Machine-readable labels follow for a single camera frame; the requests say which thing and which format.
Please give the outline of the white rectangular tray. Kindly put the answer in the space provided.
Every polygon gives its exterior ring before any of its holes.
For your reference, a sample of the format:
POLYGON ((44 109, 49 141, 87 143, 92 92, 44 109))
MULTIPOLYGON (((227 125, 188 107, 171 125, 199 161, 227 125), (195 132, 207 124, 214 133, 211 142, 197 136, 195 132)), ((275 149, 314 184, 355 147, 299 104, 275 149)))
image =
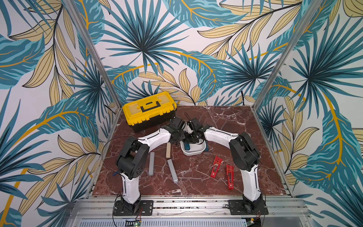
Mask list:
POLYGON ((199 140, 198 143, 189 143, 190 150, 184 149, 184 143, 185 142, 181 141, 180 146, 181 146, 181 150, 182 150, 183 154, 186 156, 199 155, 199 154, 203 153, 206 148, 206 142, 203 140, 199 140))

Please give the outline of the teal block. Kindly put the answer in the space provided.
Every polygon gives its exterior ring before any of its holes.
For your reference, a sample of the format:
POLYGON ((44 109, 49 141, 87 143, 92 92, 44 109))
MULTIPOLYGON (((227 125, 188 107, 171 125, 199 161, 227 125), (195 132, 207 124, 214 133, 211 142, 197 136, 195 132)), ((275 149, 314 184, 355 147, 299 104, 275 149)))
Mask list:
POLYGON ((205 152, 208 152, 209 151, 209 146, 208 146, 208 144, 206 143, 206 148, 205 148, 205 150, 204 150, 205 152))
POLYGON ((190 145, 188 143, 184 143, 184 149, 185 150, 190 150, 190 145))

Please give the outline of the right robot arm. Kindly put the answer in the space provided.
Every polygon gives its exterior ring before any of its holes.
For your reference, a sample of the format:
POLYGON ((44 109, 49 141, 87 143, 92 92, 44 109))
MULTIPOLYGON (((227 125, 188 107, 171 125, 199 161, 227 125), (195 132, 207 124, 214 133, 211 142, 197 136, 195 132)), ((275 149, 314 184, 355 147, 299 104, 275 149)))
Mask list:
POLYGON ((186 129, 191 130, 191 135, 185 136, 186 143, 194 143, 202 139, 230 149, 233 162, 241 171, 244 185, 243 202, 246 212, 252 213, 259 205, 263 204, 258 181, 260 153, 248 133, 231 133, 212 126, 203 126, 196 118, 187 122, 186 129))

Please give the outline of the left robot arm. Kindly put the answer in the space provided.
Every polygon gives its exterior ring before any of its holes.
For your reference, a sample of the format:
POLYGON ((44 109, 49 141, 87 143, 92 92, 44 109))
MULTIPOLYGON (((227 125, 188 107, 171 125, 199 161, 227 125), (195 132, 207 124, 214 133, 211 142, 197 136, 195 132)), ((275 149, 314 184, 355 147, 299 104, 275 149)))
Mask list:
POLYGON ((140 207, 139 178, 143 173, 149 152, 167 143, 182 141, 186 122, 175 117, 168 125, 144 137, 130 136, 124 143, 116 165, 123 180, 122 204, 135 213, 140 207))

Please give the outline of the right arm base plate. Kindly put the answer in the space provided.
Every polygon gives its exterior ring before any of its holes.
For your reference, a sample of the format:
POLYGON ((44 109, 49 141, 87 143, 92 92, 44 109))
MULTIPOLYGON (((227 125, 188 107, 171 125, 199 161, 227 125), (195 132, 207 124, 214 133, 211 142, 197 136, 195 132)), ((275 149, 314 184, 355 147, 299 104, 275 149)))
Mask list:
POLYGON ((230 210, 231 215, 259 216, 269 214, 265 201, 261 198, 256 201, 229 200, 227 207, 230 210))

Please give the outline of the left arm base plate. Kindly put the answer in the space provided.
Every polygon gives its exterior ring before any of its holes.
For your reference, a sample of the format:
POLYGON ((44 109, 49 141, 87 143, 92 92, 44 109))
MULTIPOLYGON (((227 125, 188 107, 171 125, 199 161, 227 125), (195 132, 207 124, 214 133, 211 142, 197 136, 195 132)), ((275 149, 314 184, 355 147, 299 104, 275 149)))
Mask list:
POLYGON ((114 216, 151 216, 153 213, 153 200, 136 201, 134 204, 129 204, 124 200, 118 200, 112 214, 114 216))

